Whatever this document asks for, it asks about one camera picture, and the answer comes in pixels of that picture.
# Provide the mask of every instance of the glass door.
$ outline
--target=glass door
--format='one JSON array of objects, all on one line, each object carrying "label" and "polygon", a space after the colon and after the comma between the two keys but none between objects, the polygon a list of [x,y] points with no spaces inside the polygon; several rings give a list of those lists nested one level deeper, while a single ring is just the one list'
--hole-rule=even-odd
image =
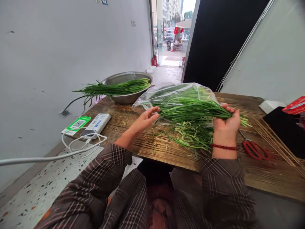
[{"label": "glass door", "polygon": [[158,65],[162,65],[163,61],[163,44],[164,44],[164,22],[165,22],[165,6],[166,0],[151,0],[152,3],[152,19],[153,19],[153,36],[154,36],[154,54],[157,55]]}]

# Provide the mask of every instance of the shirt sleeve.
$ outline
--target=shirt sleeve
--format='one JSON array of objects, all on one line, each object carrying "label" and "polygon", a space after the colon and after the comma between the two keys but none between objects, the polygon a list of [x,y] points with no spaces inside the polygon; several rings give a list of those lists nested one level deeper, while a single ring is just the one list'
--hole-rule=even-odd
[{"label": "shirt sleeve", "polygon": [[108,196],[132,160],[128,150],[110,144],[55,199],[50,215],[38,228],[98,228]]},{"label": "shirt sleeve", "polygon": [[254,205],[237,160],[203,158],[203,211],[214,228],[256,228]]}]

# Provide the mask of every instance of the stainless steel bowl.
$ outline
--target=stainless steel bowl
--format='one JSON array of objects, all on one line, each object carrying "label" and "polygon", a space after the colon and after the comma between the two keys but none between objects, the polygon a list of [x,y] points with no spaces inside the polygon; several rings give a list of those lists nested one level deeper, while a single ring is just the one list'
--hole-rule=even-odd
[{"label": "stainless steel bowl", "polygon": [[130,81],[130,80],[139,80],[142,78],[148,78],[149,82],[150,82],[150,85],[147,88],[145,88],[144,90],[139,91],[137,93],[133,93],[133,94],[110,96],[111,99],[116,103],[130,104],[130,103],[134,103],[140,97],[140,95],[142,95],[145,91],[148,90],[148,88],[150,88],[150,86],[153,83],[153,77],[150,74],[147,74],[144,72],[119,73],[119,74],[109,76],[107,79],[105,79],[103,84],[115,85],[115,84],[120,84],[120,83]]}]

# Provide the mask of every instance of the hand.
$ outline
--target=hand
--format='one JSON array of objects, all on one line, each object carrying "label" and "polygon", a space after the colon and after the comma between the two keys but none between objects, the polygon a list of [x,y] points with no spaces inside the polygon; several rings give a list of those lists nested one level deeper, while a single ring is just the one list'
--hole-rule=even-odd
[{"label": "hand", "polygon": [[130,126],[127,131],[133,133],[136,136],[141,135],[145,129],[147,129],[160,117],[160,115],[156,113],[159,111],[159,107],[149,108],[147,111],[140,115],[140,117]]},{"label": "hand", "polygon": [[[232,118],[227,120],[221,118],[214,118],[214,136],[213,143],[216,145],[236,147],[236,135],[237,131],[241,125],[241,118],[239,110],[235,108],[228,107],[228,104],[225,103],[221,105],[227,111],[233,113]],[[224,158],[224,159],[236,159],[236,151],[225,149],[213,149],[213,158]]]}]

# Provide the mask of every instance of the black door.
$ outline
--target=black door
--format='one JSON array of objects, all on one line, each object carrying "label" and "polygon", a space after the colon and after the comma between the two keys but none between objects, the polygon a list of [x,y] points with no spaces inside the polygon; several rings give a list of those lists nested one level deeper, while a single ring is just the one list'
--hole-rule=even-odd
[{"label": "black door", "polygon": [[201,0],[183,82],[216,91],[269,0]]}]

